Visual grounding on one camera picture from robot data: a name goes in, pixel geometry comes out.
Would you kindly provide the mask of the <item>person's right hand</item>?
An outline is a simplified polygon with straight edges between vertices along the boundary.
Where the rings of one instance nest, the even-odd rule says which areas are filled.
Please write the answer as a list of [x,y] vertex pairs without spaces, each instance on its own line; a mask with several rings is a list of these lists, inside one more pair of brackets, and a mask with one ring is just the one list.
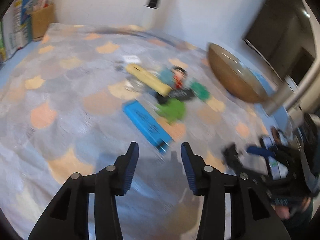
[[291,218],[295,213],[300,212],[304,213],[310,206],[311,198],[305,197],[298,205],[289,207],[289,206],[273,206],[276,214],[281,220],[287,220]]

